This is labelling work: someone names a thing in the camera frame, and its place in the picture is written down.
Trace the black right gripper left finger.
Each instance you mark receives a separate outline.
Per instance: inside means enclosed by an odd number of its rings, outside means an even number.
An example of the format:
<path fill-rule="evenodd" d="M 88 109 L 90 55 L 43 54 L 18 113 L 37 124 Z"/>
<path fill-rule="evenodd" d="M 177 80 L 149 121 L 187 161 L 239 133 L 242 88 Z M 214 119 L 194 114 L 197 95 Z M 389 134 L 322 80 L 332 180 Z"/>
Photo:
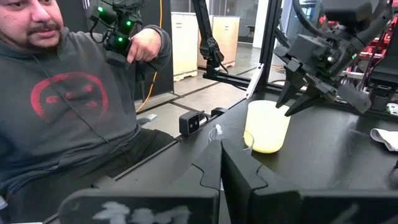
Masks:
<path fill-rule="evenodd" d="M 212 141 L 167 187 L 79 190 L 61 203 L 58 220 L 61 224 L 217 224 L 221 158 L 221 141 Z"/>

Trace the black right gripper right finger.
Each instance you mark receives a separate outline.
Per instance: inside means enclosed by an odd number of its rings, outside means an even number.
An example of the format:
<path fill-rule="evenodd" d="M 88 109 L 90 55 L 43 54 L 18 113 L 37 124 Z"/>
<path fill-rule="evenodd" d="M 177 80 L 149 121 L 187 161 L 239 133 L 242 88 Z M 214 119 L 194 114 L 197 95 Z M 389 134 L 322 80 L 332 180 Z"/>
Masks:
<path fill-rule="evenodd" d="M 397 192 L 307 190 L 230 139 L 221 140 L 221 179 L 231 223 L 397 223 Z"/>

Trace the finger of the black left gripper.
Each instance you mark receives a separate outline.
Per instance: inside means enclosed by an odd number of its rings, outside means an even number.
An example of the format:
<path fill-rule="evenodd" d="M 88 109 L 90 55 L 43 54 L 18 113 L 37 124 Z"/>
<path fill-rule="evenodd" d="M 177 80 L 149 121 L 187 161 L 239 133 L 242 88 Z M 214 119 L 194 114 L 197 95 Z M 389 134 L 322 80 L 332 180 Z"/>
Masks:
<path fill-rule="evenodd" d="M 302 64 L 293 58 L 285 66 L 285 84 L 276 103 L 276 108 L 285 105 L 306 84 L 302 75 Z"/>
<path fill-rule="evenodd" d="M 335 96 L 336 89 L 331 85 L 310 85 L 307 87 L 307 90 L 295 100 L 294 104 L 290 106 L 284 115 L 286 117 L 292 116 L 316 104 L 323 103 L 325 100 L 333 99 Z"/>

